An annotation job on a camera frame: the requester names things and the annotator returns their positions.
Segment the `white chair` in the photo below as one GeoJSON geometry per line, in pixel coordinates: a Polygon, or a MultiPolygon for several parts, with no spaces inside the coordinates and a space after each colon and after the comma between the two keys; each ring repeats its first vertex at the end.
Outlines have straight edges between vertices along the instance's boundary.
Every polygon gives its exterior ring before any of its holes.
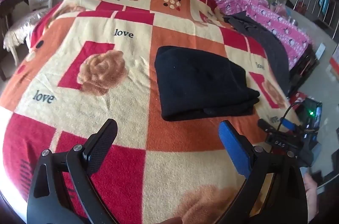
{"type": "Polygon", "coordinates": [[[35,24],[48,13],[48,9],[52,8],[52,2],[52,0],[28,0],[31,13],[15,22],[6,33],[4,48],[12,52],[16,66],[19,64],[19,59],[15,47],[24,43],[35,24]]]}

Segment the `screw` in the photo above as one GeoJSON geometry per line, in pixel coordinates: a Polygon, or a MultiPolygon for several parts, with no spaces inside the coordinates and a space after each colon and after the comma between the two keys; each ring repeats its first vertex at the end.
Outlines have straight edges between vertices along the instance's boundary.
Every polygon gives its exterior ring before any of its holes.
{"type": "Polygon", "coordinates": [[[45,149],[42,153],[41,153],[41,155],[42,156],[46,156],[46,155],[48,155],[49,154],[49,150],[48,149],[45,149]]]}
{"type": "Polygon", "coordinates": [[[290,151],[290,150],[287,151],[287,155],[288,155],[289,157],[291,157],[291,158],[294,157],[294,153],[293,153],[292,151],[290,151]]]}
{"type": "Polygon", "coordinates": [[[74,147],[73,147],[73,150],[74,151],[79,151],[79,150],[81,150],[82,149],[82,145],[75,145],[74,147]]]}
{"type": "Polygon", "coordinates": [[[255,150],[256,152],[263,152],[263,151],[264,151],[264,149],[263,149],[261,146],[255,146],[255,147],[254,147],[254,150],[255,150]]]}

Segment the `folded black fabric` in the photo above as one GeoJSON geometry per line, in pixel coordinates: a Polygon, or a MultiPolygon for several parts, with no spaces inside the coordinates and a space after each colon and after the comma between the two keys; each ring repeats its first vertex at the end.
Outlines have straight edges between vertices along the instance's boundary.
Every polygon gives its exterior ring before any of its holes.
{"type": "Polygon", "coordinates": [[[251,115],[259,101],[259,92],[246,86],[245,70],[213,53],[162,46],[155,69],[165,121],[251,115]]]}

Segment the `black cloth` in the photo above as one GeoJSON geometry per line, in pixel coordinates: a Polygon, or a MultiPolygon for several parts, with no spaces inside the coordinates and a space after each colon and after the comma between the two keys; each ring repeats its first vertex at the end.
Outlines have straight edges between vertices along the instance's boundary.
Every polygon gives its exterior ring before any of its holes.
{"type": "Polygon", "coordinates": [[[165,121],[251,115],[259,101],[259,92],[246,86],[245,70],[213,53],[162,46],[155,69],[165,121]]]}
{"type": "Polygon", "coordinates": [[[224,21],[231,24],[238,32],[253,37],[264,48],[268,63],[280,88],[287,96],[289,83],[289,58],[280,40],[269,30],[246,16],[246,11],[227,15],[224,21]]]}

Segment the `blanket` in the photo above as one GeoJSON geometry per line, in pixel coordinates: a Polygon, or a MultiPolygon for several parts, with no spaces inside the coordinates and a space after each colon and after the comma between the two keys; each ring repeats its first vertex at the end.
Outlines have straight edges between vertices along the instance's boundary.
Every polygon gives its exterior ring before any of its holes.
{"type": "MultiPolygon", "coordinates": [[[[113,118],[118,135],[91,180],[118,221],[180,216],[185,224],[203,214],[200,223],[212,223],[244,181],[218,137],[219,123],[229,120],[265,147],[257,120],[277,127],[289,106],[264,49],[224,23],[214,0],[63,0],[35,36],[0,97],[3,164],[26,200],[42,150],[83,144],[113,118]],[[247,86],[260,92],[254,114],[164,121],[154,61],[165,45],[215,53],[244,68],[247,86]]],[[[297,122],[293,110],[287,118],[297,122]]]]}
{"type": "Polygon", "coordinates": [[[216,0],[216,2],[225,15],[246,11],[247,16],[272,32],[286,49],[290,70],[311,42],[310,37],[305,32],[277,13],[272,12],[267,0],[216,0]]]}

